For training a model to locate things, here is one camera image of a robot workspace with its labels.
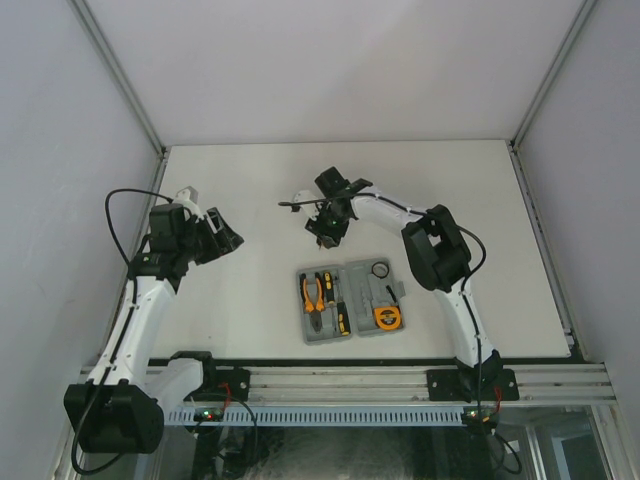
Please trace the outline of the grey plastic tool case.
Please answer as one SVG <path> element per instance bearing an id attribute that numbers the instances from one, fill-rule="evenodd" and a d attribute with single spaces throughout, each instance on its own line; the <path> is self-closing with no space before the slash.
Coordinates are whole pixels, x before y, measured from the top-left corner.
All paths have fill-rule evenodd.
<path id="1" fill-rule="evenodd" d="M 379 279 L 371 273 L 371 267 L 375 262 L 386 262 L 390 267 L 389 275 Z M 324 271 L 330 271 L 334 280 L 335 300 L 334 305 L 327 305 L 322 313 L 323 330 L 316 334 L 304 313 L 300 290 L 300 276 L 307 274 L 313 277 L 319 273 L 322 278 Z M 400 300 L 405 296 L 402 282 L 395 278 L 390 260 L 384 257 L 352 261 L 341 265 L 325 265 L 303 268 L 296 272 L 296 281 L 299 290 L 298 309 L 301 314 L 302 334 L 304 342 L 308 345 L 320 345 L 330 342 L 345 341 L 355 335 L 361 337 L 390 335 L 405 329 L 405 318 L 401 309 Z M 398 330 L 384 331 L 377 327 L 373 309 L 376 306 L 386 305 L 390 298 L 385 286 L 390 285 L 395 292 L 402 313 L 402 327 Z M 337 303 L 345 302 L 348 310 L 351 334 L 342 336 L 338 332 Z"/>

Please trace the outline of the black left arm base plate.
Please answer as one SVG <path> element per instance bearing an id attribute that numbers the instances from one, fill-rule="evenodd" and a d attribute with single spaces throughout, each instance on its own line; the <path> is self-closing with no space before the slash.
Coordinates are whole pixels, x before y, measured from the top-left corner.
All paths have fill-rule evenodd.
<path id="1" fill-rule="evenodd" d="M 204 373 L 202 385 L 191 393 L 196 402 L 223 401 L 227 398 L 246 401 L 251 386 L 251 372 L 234 367 Z"/>

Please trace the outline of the short yellow black screwdriver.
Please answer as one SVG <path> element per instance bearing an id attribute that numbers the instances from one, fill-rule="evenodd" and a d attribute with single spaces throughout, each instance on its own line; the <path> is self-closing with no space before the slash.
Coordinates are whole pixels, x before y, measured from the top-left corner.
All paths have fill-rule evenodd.
<path id="1" fill-rule="evenodd" d="M 349 323 L 348 310 L 345 302 L 337 303 L 337 315 L 338 332 L 342 336 L 349 336 L 351 334 L 351 328 Z"/>

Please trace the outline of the orange hex key set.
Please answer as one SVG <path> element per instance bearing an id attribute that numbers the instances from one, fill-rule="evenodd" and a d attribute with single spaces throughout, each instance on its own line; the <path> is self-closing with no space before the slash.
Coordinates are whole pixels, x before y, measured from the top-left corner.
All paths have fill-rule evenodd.
<path id="1" fill-rule="evenodd" d="M 331 242 L 327 242 L 325 239 L 322 239 L 320 237 L 317 238 L 316 243 L 317 243 L 317 245 L 318 245 L 318 247 L 320 249 L 331 249 L 332 248 Z"/>

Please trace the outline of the long black yellow screwdriver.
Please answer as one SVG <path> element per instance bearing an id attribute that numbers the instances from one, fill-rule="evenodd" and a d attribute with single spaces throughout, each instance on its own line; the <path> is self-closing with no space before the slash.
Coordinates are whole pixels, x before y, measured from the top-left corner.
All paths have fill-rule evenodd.
<path id="1" fill-rule="evenodd" d="M 334 280 L 330 271 L 324 271 L 322 273 L 323 278 L 323 293 L 324 300 L 327 305 L 334 305 L 336 303 L 335 300 L 335 289 L 334 289 Z"/>

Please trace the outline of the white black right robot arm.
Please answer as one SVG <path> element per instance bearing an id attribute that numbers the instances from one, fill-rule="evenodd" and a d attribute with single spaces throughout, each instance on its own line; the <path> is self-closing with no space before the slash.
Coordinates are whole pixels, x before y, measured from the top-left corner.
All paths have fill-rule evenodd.
<path id="1" fill-rule="evenodd" d="M 420 210 L 385 196 L 368 180 L 347 180 L 335 167 L 315 183 L 320 196 L 301 190 L 294 202 L 305 211 L 306 229 L 316 243 L 326 249 L 339 246 L 353 221 L 367 221 L 397 235 L 414 279 L 436 295 L 449 321 L 461 391 L 473 399 L 485 397 L 503 363 L 472 294 L 471 278 L 487 255 L 479 237 L 460 226 L 441 204 Z"/>

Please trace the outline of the black electrical tape roll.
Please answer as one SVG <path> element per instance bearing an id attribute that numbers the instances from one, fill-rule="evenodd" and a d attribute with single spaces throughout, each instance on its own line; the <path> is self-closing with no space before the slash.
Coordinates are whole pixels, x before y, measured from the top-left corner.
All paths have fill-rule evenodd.
<path id="1" fill-rule="evenodd" d="M 379 279 L 386 278 L 390 273 L 390 267 L 386 262 L 375 262 L 371 267 L 371 273 Z"/>

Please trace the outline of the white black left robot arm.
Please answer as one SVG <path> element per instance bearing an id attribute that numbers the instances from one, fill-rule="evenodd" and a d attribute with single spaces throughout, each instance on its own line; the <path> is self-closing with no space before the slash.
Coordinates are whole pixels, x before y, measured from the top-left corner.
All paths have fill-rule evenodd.
<path id="1" fill-rule="evenodd" d="M 149 231 L 128 268 L 124 303 L 88 378 L 68 386 L 63 403 L 85 453 L 148 454 L 158 447 L 166 413 L 189 393 L 206 400 L 218 374 L 196 358 L 178 358 L 153 381 L 146 371 L 161 320 L 191 265 L 232 253 L 244 242 L 217 208 L 190 200 L 151 209 Z"/>

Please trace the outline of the orange tape measure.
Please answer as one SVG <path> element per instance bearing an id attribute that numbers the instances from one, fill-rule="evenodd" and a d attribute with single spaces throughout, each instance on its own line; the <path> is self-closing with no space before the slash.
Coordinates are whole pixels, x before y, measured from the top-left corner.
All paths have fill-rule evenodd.
<path id="1" fill-rule="evenodd" d="M 377 327 L 384 331 L 398 330 L 402 327 L 402 313 L 398 298 L 390 285 L 385 286 L 390 301 L 386 305 L 376 306 L 373 316 Z"/>

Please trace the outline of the orange black pliers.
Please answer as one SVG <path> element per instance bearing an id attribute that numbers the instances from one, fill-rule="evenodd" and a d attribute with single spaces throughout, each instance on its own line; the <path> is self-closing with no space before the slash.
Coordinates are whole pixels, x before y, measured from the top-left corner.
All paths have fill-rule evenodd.
<path id="1" fill-rule="evenodd" d="M 322 313 L 325 310 L 324 287 L 320 274 L 315 273 L 313 277 L 302 274 L 300 290 L 304 313 L 308 317 L 312 330 L 320 334 L 323 330 Z"/>

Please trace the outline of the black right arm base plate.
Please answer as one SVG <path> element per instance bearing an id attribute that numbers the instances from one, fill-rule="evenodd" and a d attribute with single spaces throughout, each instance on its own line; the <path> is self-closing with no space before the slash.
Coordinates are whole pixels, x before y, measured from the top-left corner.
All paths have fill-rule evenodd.
<path id="1" fill-rule="evenodd" d="M 478 376 L 465 381 L 461 372 L 455 368 L 427 370 L 426 385 L 430 401 L 471 403 L 477 400 Z M 520 399 L 515 372 L 512 369 L 503 369 L 492 380 L 482 380 L 482 401 L 497 401 L 498 395 L 506 401 Z"/>

